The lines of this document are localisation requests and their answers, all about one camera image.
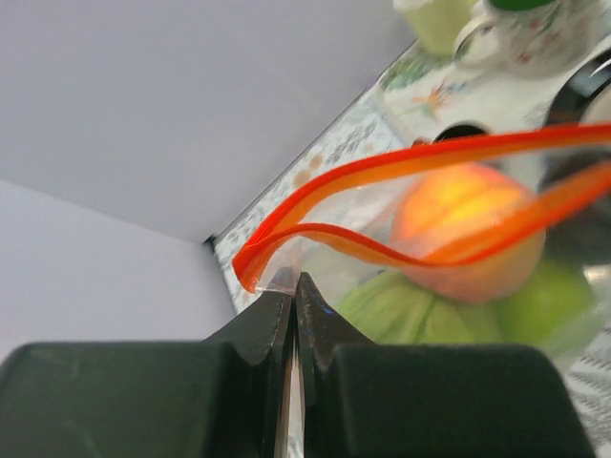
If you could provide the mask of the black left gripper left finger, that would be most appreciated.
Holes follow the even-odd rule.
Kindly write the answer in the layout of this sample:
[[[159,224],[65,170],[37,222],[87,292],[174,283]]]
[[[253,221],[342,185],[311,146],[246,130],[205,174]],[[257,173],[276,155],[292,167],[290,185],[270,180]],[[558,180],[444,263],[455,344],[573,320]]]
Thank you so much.
[[[292,272],[202,341],[46,342],[1,366],[5,457],[284,457]]]

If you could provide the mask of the clear zip top bag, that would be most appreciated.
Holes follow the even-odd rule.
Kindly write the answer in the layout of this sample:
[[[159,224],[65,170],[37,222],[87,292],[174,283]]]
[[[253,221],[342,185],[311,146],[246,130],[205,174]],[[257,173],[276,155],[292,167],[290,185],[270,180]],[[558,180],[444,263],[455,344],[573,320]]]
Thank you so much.
[[[379,344],[576,357],[610,318],[610,126],[412,146],[299,187],[232,260],[251,293],[302,274]]]

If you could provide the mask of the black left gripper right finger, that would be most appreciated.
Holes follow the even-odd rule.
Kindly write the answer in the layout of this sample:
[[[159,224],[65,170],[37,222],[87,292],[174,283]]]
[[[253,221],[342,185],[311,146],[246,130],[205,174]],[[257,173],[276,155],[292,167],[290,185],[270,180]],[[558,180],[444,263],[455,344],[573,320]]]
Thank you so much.
[[[302,274],[307,457],[591,457],[553,364],[513,344],[380,345]]]

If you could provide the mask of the fake peach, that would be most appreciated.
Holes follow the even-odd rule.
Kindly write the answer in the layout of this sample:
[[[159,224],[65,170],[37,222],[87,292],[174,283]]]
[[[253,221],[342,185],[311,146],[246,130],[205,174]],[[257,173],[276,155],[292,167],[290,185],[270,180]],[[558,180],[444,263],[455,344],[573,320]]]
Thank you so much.
[[[437,249],[497,226],[536,194],[498,170],[477,162],[436,169],[418,177],[398,200],[390,246],[424,259]],[[408,266],[407,277],[445,298],[484,303],[516,292],[542,255],[539,231],[484,260],[456,267]]]

